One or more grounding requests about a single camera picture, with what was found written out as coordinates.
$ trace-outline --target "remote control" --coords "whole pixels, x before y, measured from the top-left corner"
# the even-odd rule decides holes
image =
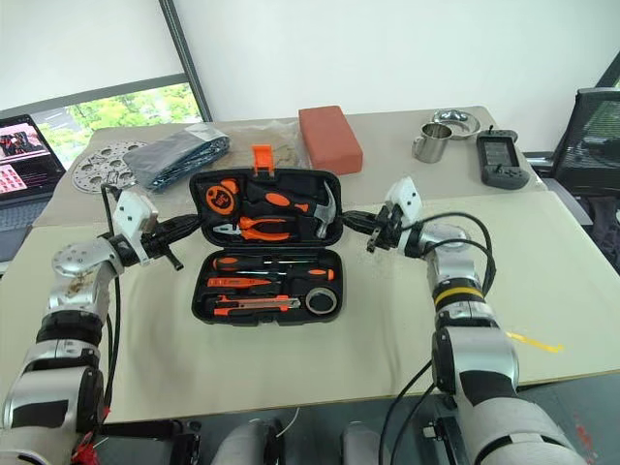
[[[481,178],[487,186],[514,190],[527,184],[530,175],[519,166],[514,149],[516,138],[515,131],[493,131],[493,126],[478,134]]]

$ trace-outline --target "folded fabric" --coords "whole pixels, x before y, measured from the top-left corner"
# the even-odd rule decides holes
[[[160,191],[200,167],[219,160],[229,151],[229,137],[207,123],[130,150],[123,160],[139,185]]]

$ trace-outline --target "hammer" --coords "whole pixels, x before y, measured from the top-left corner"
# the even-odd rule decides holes
[[[321,224],[317,229],[317,237],[324,239],[327,235],[327,226],[331,224],[336,217],[336,200],[331,193],[331,189],[326,181],[323,181],[327,197],[329,198],[327,205],[316,203],[312,199],[296,196],[294,194],[278,193],[265,189],[254,182],[248,182],[247,196],[250,202],[267,201],[272,205],[281,206],[289,210],[294,210],[303,216],[312,216],[317,218]]]

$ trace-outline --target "stainless steel mug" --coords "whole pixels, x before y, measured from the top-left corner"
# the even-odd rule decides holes
[[[414,140],[414,156],[424,163],[437,163],[442,159],[452,129],[442,123],[426,123],[422,135]]]

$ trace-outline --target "table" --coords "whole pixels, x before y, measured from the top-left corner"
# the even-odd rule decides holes
[[[472,113],[482,127],[497,124],[484,107],[461,108]],[[425,164],[412,155],[412,143],[419,128],[435,109],[362,113],[347,115],[364,153],[361,172],[340,176],[342,202],[346,207],[378,203],[398,176],[410,175],[424,199],[449,199],[462,196],[509,195],[510,191],[489,187],[480,181],[480,163],[475,138],[450,140],[441,162]],[[264,125],[270,120],[216,123],[225,133],[239,127]],[[282,123],[292,118],[277,120]],[[117,140],[152,142],[180,131],[185,125],[163,124],[141,128],[106,128],[96,131],[84,154],[101,149]],[[520,192],[543,191],[546,187],[526,159],[517,150],[519,163],[530,173],[530,182]],[[101,199],[78,192],[72,185],[70,172],[60,181],[54,198],[35,226],[84,225],[105,222]],[[158,206],[161,216],[170,218],[192,213],[194,204],[187,195],[188,178],[169,187],[164,194],[148,194]]]
[[[378,209],[361,205],[360,209]],[[424,202],[424,215],[463,210],[489,227],[498,274],[488,296],[505,330],[559,354],[515,343],[521,382],[618,369],[620,277],[551,192]],[[473,238],[480,235],[468,223]],[[52,283],[50,259],[104,225],[35,228],[0,282],[0,396],[34,341]],[[395,394],[430,357],[434,309],[426,265],[394,251],[364,252],[345,231],[331,248],[346,268],[346,302],[328,324],[205,325],[190,301],[202,260],[216,248],[199,232],[166,260],[122,277],[123,329],[110,421],[161,419]],[[481,270],[483,258],[478,267]],[[106,370],[104,338],[102,369]],[[414,391],[429,383],[421,380]]]

